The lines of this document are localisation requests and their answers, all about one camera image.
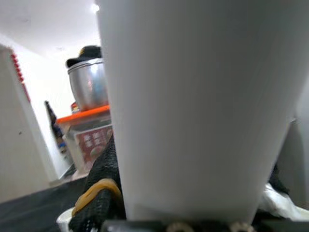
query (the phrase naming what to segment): black surface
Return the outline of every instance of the black surface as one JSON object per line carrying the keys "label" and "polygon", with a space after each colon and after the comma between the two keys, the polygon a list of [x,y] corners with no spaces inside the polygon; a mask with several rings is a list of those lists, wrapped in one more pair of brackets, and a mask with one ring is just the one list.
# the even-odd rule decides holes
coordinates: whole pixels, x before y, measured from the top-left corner
{"label": "black surface", "polygon": [[289,195],[289,192],[290,192],[289,189],[279,179],[279,169],[277,165],[275,165],[274,169],[272,170],[268,182],[277,192],[283,192]]}
{"label": "black surface", "polygon": [[0,232],[59,232],[57,217],[74,206],[85,178],[0,204]]}
{"label": "black surface", "polygon": [[[101,232],[166,232],[171,223],[173,222],[107,220]],[[194,232],[230,232],[226,224],[218,221],[190,221],[186,224]],[[261,222],[257,232],[309,232],[309,222],[265,220]]]}

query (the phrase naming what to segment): white wall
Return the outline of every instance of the white wall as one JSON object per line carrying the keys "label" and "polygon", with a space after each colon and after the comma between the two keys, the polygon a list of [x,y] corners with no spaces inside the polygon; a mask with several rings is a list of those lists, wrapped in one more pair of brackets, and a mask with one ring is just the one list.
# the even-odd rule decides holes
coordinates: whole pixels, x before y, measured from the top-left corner
{"label": "white wall", "polygon": [[56,180],[65,173],[72,161],[70,157],[66,158],[58,150],[44,101],[50,102],[58,118],[70,114],[70,105],[75,100],[71,92],[65,64],[43,58],[2,34],[0,34],[0,44],[11,46],[17,54],[31,98],[31,105],[56,171],[56,176],[54,175],[52,180]]}
{"label": "white wall", "polygon": [[283,143],[278,167],[293,202],[309,209],[309,79],[297,102],[295,121]]}

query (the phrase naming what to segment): red label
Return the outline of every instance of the red label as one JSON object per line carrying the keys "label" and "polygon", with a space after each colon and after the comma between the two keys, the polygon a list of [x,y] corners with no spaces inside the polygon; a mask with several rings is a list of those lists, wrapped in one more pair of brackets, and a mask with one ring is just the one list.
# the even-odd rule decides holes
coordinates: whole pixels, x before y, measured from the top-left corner
{"label": "red label", "polygon": [[94,161],[102,154],[111,136],[111,125],[75,134],[75,141],[83,154],[87,170],[91,169]]}

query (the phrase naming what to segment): stainless steel pot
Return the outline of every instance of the stainless steel pot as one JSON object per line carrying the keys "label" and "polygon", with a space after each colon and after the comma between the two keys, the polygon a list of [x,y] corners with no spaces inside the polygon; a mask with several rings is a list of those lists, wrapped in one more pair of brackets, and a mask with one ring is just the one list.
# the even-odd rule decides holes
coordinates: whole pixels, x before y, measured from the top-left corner
{"label": "stainless steel pot", "polygon": [[70,67],[68,74],[73,95],[81,111],[108,104],[103,59],[77,63]]}

